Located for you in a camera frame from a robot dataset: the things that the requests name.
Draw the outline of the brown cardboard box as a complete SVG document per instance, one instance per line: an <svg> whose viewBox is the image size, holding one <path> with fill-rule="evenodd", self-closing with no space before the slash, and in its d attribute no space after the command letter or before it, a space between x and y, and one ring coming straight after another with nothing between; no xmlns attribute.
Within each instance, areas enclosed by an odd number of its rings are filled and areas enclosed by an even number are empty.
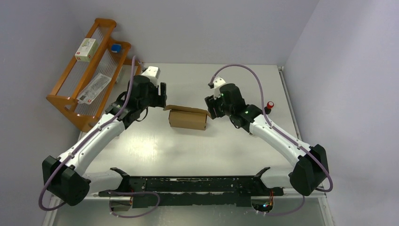
<svg viewBox="0 0 399 226"><path fill-rule="evenodd" d="M173 128L206 130L207 119L211 117L207 110L186 106L167 105L163 110L169 111L168 121Z"/></svg>

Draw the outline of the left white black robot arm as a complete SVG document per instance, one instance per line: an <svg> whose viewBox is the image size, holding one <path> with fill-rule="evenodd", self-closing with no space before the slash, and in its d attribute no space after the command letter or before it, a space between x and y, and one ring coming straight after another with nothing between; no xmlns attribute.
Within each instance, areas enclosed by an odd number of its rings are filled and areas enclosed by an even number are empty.
<svg viewBox="0 0 399 226"><path fill-rule="evenodd" d="M117 195L126 195L130 182L119 169L109 169L103 173L86 173L91 162L118 135L133 122L139 121L141 113L150 107L166 107L167 85L158 82L157 77L135 75L128 89L111 103L98 123L76 144L58 157L49 155L41 164L44 187L39 197L39 207L44 207L42 199L49 191L62 200L61 206L75 206L88 194L113 190Z"/></svg>

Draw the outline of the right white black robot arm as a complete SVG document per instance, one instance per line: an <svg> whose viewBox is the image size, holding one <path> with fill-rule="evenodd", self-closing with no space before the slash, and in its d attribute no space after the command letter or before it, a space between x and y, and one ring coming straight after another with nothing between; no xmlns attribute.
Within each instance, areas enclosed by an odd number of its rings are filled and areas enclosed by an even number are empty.
<svg viewBox="0 0 399 226"><path fill-rule="evenodd" d="M327 155L321 145L310 146L267 121L261 108L245 103L235 84L217 81L210 88L214 93L206 97L205 102L212 119L227 116L236 128L262 139L290 164L290 167L270 168L263 173L254 182L258 194L265 195L279 187L293 188L309 196L318 189L328 173Z"/></svg>

